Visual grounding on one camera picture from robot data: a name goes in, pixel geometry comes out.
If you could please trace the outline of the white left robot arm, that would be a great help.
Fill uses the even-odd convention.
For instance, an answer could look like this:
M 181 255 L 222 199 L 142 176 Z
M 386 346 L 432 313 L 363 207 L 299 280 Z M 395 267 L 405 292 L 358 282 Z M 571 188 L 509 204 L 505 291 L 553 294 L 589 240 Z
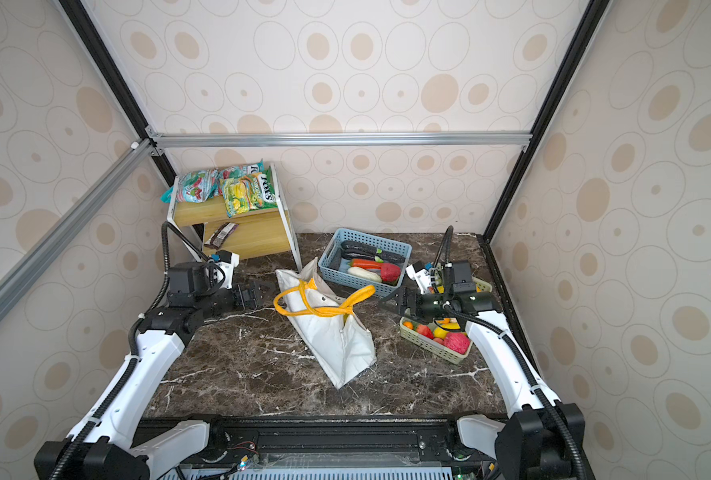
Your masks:
M 161 226 L 164 280 L 151 306 L 127 334 L 129 352 L 91 410 L 61 441 L 46 442 L 34 467 L 40 479 L 157 479 L 207 448 L 212 428 L 185 420 L 139 445 L 137 427 L 161 380 L 207 320 L 259 308 L 263 284 L 232 282 L 237 255 L 220 250 L 170 262 L 169 238 L 194 244 L 171 222 Z

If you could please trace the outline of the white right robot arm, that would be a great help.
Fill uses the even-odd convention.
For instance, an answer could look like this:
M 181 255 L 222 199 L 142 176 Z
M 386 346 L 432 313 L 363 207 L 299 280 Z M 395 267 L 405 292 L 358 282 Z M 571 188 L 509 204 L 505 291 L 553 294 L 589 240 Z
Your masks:
M 543 381 L 509 328 L 491 292 L 480 292 L 469 262 L 451 258 L 453 230 L 447 228 L 429 265 L 409 265 L 415 288 L 399 287 L 381 300 L 384 310 L 417 325 L 449 318 L 457 334 L 477 348 L 505 402 L 507 421 L 483 414 L 457 419 L 465 450 L 491 460 L 485 479 L 591 479 L 583 450 L 585 418 Z

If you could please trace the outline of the red bell pepper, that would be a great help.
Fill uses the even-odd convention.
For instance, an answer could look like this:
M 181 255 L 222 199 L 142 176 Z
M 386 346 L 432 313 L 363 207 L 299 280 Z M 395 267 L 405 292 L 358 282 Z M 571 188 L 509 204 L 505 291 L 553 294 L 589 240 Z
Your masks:
M 403 270 L 399 266 L 391 263 L 381 263 L 379 276 L 381 276 L 383 283 L 397 285 L 397 282 L 401 279 L 401 274 L 403 274 Z

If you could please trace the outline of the green plastic basket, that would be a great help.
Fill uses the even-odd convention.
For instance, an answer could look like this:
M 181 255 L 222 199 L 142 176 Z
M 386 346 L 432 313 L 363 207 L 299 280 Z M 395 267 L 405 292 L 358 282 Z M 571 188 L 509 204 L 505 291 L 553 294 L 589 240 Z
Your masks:
M 439 277 L 435 280 L 431 280 L 431 274 L 423 270 L 421 273 L 415 273 L 409 275 L 417 286 L 419 290 L 423 293 L 443 293 L 443 286 L 439 282 Z M 477 277 L 473 277 L 473 282 L 477 286 L 477 293 L 491 293 L 493 292 L 493 286 L 481 280 Z M 404 340 L 419 346 L 421 349 L 453 364 L 459 365 L 463 360 L 467 359 L 469 356 L 469 351 L 471 351 L 471 342 L 462 342 L 461 340 L 455 340 L 451 342 L 453 345 L 449 348 L 447 345 L 447 336 L 451 333 L 461 332 L 461 326 L 455 318 L 443 317 L 429 321 L 429 323 L 421 323 L 413 320 L 409 320 L 408 317 L 401 318 L 401 323 L 399 323 L 399 335 Z

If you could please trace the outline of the white grocery bag yellow handles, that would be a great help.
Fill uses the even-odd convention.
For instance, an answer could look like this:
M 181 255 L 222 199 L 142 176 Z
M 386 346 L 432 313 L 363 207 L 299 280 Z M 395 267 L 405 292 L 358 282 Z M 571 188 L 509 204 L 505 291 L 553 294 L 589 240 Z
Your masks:
M 375 296 L 375 286 L 340 298 L 317 273 L 315 261 L 301 272 L 279 269 L 275 276 L 279 286 L 275 311 L 290 321 L 335 389 L 375 364 L 373 336 L 354 311 Z

